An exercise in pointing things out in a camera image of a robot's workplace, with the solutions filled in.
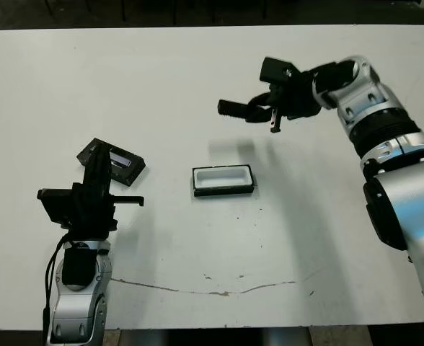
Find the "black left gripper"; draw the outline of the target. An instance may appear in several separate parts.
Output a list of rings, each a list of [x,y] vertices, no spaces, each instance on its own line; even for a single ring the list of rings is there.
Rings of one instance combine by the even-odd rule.
[[[109,148],[95,146],[85,166],[84,183],[73,183],[71,188],[71,239],[107,239],[118,226],[114,219],[115,204],[144,206],[143,196],[112,195],[111,174]]]

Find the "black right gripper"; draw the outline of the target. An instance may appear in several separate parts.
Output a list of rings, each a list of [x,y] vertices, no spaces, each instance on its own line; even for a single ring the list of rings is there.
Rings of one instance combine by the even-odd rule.
[[[266,123],[270,121],[271,133],[281,131],[281,120],[295,120],[301,117],[317,115],[321,106],[315,100],[312,92],[313,73],[304,71],[299,74],[292,73],[285,82],[270,83],[270,92],[253,97],[248,107],[250,110],[245,121],[247,123]]]

